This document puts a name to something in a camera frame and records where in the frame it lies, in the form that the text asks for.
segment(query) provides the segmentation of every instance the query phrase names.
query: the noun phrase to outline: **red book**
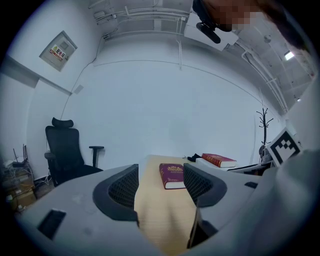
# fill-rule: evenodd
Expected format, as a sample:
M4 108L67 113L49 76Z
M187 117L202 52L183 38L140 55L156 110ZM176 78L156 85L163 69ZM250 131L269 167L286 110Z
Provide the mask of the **red book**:
M235 167L236 160L218 155L218 154L202 154L202 158L220 168Z
M159 171L166 190L185 189L184 167L182 164L161 163Z

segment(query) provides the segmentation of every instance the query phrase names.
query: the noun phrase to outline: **white wall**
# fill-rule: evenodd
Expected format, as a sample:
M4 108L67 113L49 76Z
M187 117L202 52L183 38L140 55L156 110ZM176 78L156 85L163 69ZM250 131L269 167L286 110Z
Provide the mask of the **white wall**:
M0 73L0 157L3 162L23 156L27 144L27 117L34 86L28 77L19 75L28 85Z
M68 95L57 90L42 79L39 79L31 100L27 127L26 143L28 158L33 169L34 178L48 175L48 162L45 159L47 151L46 126L51 126L53 117L59 118L65 106Z
M126 36L105 44L88 66L66 106L80 132L82 156L91 164L89 146L105 146L102 169L139 162L146 155L221 154L240 165L257 163L263 129L262 104L245 62L192 43L182 44L179 70L175 37ZM283 128L268 102L271 141Z
M52 83L71 91L81 70L97 54L101 32L85 1L48 0L24 24L8 54L15 61ZM59 72L39 55L61 32L77 46L77 50Z
M319 77L304 91L301 101L287 113L297 138L304 149L320 148L320 80Z

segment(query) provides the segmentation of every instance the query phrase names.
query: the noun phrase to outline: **electrical panel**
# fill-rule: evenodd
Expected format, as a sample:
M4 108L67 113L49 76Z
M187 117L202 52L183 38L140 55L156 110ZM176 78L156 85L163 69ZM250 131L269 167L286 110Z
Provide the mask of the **electrical panel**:
M56 70L61 71L76 49L74 42L62 31L48 44L39 57Z

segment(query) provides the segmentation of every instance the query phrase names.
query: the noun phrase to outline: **fluorescent light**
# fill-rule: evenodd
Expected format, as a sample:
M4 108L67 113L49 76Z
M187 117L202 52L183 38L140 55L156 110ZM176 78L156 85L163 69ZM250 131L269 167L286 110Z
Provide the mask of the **fluorescent light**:
M290 60L292 57L294 57L295 55L291 52L291 51L289 51L288 53L286 53L285 55L284 55L284 57L285 57L285 59L288 61L288 60Z

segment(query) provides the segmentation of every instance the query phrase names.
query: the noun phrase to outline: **wooden table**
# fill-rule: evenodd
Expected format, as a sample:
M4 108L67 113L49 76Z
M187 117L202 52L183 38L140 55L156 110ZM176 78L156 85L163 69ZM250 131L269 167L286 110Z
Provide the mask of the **wooden table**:
M179 157L149 156L135 195L140 231L167 255L187 250L196 206L187 189L164 189L159 165L184 163L191 162Z

